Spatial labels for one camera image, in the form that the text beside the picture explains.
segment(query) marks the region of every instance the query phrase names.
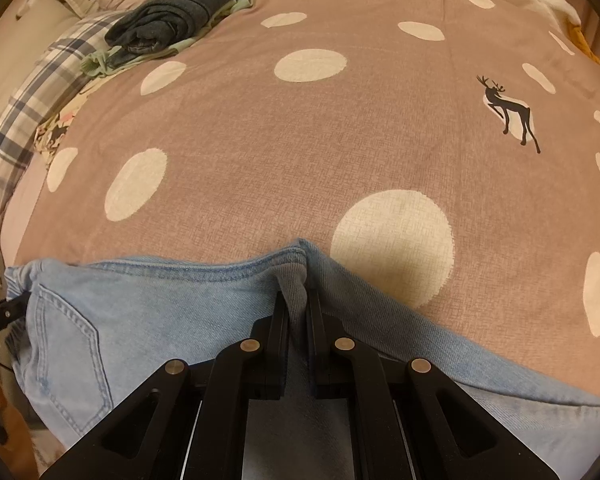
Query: jeans back pocket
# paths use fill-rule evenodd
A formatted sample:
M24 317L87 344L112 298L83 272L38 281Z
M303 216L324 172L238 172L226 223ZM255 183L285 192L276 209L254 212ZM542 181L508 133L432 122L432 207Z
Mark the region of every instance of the jeans back pocket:
M83 436L113 409L98 332L63 298L42 285L37 288L36 301L29 303L39 345L36 379L64 420Z

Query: dark gray folded clothing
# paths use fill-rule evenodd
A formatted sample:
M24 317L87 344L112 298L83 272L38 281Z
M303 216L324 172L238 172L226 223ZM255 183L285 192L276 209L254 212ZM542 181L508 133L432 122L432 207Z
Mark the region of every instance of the dark gray folded clothing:
M118 20L105 35L122 48L109 57L116 68L142 54L160 52L192 38L229 0L147 0Z

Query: bed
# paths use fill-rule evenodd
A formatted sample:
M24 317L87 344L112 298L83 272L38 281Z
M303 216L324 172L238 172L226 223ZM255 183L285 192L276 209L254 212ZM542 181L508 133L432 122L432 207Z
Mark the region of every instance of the bed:
M445 357L475 398L589 410L571 422L596 453L563 468L538 453L563 479L600 468L600 62L567 1L252 0L176 56L93 80L81 60L145 0L62 1L23 15L35 28L53 9L62 31L0 94L10 286L50 260L317 251L392 308L563 385L508 389Z

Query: metal pin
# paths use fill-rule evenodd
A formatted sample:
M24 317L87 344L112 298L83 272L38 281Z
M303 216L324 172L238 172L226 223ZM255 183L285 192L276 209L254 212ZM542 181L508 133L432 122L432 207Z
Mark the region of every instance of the metal pin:
M350 339L348 337L341 337L339 339L336 339L336 348L338 350L353 350L353 347L356 345L353 341L353 339Z
M178 359L172 359L164 365L164 370L169 375L177 375L184 370L184 363L182 361L179 361Z
M260 343L255 339L245 339L240 343L240 350L243 352L255 352L258 348L260 348Z
M411 368L421 374L426 374L431 370L431 363L426 359L417 358L411 362Z

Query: black cable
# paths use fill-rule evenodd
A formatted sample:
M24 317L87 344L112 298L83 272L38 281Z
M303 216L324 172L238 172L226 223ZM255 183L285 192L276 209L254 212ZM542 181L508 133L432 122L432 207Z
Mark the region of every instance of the black cable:
M4 368L5 370L8 370L8 371L10 371L12 374L14 374L14 375L15 375L15 372L13 371L13 368L9 368L7 365L3 365L1 362L0 362L0 366L1 366L2 368Z

